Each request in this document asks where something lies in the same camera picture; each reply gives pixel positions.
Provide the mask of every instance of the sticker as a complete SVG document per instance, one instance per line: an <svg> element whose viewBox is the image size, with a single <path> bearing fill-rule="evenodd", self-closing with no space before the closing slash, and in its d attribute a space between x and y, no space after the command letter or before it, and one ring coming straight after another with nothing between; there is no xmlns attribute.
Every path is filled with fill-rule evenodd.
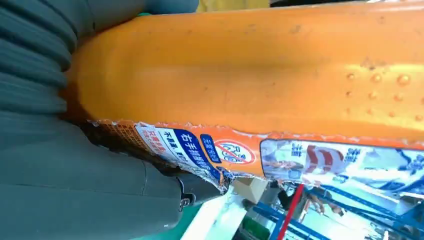
<svg viewBox="0 0 424 240"><path fill-rule="evenodd" d="M227 179L257 177L314 186L352 183L379 192L424 194L424 142L283 132L250 134L224 126L178 123L95 123L93 128L118 136L128 149L135 150L131 156L146 159L138 152L147 150L158 156L156 160L162 158L218 187L227 184Z"/></svg>
<svg viewBox="0 0 424 240"><path fill-rule="evenodd" d="M304 182L356 181L383 192L423 186L424 157L416 150L292 139L265 139L260 150L270 179L295 180L301 173Z"/></svg>
<svg viewBox="0 0 424 240"><path fill-rule="evenodd" d="M185 170L219 183L220 172L209 163L199 140L191 132L141 124L136 125L135 129L155 154Z"/></svg>
<svg viewBox="0 0 424 240"><path fill-rule="evenodd" d="M246 145L233 140L216 141L215 149L220 159L233 164L250 164L255 160L255 155Z"/></svg>

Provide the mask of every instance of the printed image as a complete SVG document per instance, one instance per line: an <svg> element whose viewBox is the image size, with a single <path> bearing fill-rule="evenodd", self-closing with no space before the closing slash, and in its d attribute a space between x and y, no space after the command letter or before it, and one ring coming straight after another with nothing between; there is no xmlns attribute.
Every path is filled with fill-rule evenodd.
<svg viewBox="0 0 424 240"><path fill-rule="evenodd" d="M356 181L380 191L424 193L424 154L416 150L266 139L260 153L270 179Z"/></svg>
<svg viewBox="0 0 424 240"><path fill-rule="evenodd" d="M262 167L272 179L299 179L302 174L343 173L352 161L343 154L319 143L266 139L260 144Z"/></svg>

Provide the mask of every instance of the orange handle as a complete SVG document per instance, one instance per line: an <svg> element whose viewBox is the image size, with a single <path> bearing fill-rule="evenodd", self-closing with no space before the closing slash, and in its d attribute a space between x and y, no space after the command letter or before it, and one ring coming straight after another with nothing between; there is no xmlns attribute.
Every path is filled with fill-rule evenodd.
<svg viewBox="0 0 424 240"><path fill-rule="evenodd" d="M69 118L419 141L424 3L146 16L74 55Z"/></svg>

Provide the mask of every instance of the green floor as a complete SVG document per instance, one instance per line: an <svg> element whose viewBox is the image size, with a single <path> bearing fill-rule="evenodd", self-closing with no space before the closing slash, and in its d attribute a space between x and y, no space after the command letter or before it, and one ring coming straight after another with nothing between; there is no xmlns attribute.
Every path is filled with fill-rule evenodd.
<svg viewBox="0 0 424 240"><path fill-rule="evenodd" d="M181 220L173 229L155 235L144 236L134 240L179 240L183 236L186 229L189 227L193 218L198 213L201 206L185 207L182 213Z"/></svg>

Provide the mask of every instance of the red pole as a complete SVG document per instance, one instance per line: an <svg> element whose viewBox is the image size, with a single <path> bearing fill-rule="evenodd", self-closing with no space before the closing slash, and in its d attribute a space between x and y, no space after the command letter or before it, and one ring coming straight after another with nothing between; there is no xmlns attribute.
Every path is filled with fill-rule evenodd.
<svg viewBox="0 0 424 240"><path fill-rule="evenodd" d="M286 230L289 227L290 219L292 219L293 213L295 212L296 205L298 205L299 199L301 198L302 192L304 191L304 185L300 184L296 192L294 193L293 200L290 203L287 216L285 216L284 223L282 224L281 230L279 231L277 240L283 240Z"/></svg>

